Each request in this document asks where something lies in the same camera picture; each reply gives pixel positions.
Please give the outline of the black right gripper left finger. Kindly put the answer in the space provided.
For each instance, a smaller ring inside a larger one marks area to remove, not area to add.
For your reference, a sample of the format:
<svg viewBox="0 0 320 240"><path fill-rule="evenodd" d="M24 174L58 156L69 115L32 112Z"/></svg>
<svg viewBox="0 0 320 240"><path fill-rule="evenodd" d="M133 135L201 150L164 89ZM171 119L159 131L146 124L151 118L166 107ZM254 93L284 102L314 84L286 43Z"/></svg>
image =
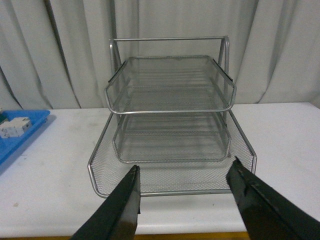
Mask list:
<svg viewBox="0 0 320 240"><path fill-rule="evenodd" d="M141 202L140 167L134 165L72 240L133 240Z"/></svg>

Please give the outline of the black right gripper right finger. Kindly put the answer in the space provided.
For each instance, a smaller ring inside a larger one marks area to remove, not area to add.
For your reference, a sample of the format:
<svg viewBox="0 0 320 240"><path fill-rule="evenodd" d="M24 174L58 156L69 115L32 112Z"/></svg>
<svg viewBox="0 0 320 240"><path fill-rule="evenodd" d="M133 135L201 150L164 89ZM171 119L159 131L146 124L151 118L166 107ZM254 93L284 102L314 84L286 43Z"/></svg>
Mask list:
<svg viewBox="0 0 320 240"><path fill-rule="evenodd" d="M235 159L226 181L252 240L318 240L320 223Z"/></svg>

